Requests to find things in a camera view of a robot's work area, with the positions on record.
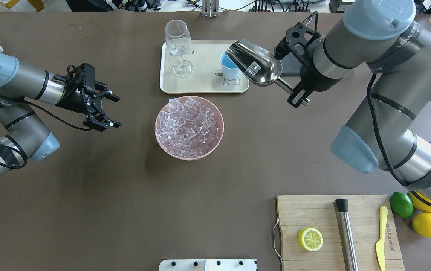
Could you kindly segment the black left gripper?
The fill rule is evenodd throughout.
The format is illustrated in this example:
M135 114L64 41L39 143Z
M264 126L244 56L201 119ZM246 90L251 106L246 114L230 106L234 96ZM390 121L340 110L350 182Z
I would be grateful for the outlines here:
M121 122L111 120L105 114L102 106L88 106L87 101L94 94L94 98L108 99L118 102L121 98L108 89L107 84L95 80L95 69L88 63L69 70L66 76L54 75L54 80L64 82L64 91L55 106L75 113L87 115L84 126L103 132L110 127L119 128Z

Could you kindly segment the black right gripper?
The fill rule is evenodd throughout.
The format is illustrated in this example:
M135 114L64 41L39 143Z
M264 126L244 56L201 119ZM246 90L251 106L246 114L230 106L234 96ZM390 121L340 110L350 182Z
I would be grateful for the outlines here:
M277 86L290 94L287 102L295 108L310 102L308 97L313 92L313 87L310 87L310 84L316 81L316 79L310 79L310 76L318 76L310 56L298 53L298 48L306 51L320 36L321 34L309 29L306 24L297 23L292 28L287 29L286 36L274 48L274 58L276 60L283 60L289 53L292 53L301 63L301 81L295 87L289 85L281 77L278 77L275 82Z

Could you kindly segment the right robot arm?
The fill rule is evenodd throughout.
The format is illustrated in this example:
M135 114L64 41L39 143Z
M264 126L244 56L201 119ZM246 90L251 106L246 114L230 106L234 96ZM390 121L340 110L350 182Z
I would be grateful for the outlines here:
M415 19L412 0L356 0L323 41L298 60L294 107L326 91L366 63L372 77L365 100L331 145L356 170L379 168L431 200L431 142L408 129L431 101L431 32Z

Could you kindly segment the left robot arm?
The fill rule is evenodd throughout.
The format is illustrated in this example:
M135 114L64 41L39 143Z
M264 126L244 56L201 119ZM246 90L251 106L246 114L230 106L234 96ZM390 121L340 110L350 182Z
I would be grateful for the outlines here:
M0 176L41 161L60 148L53 132L35 113L38 100L85 116L82 131L105 131L121 123L107 117L102 100L120 100L95 79L88 63L70 65L65 76L0 53Z

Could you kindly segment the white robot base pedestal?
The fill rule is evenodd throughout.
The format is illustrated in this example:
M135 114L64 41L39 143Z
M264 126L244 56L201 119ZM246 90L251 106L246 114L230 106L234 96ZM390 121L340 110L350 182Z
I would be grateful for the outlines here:
M257 271L256 259L166 259L159 271Z

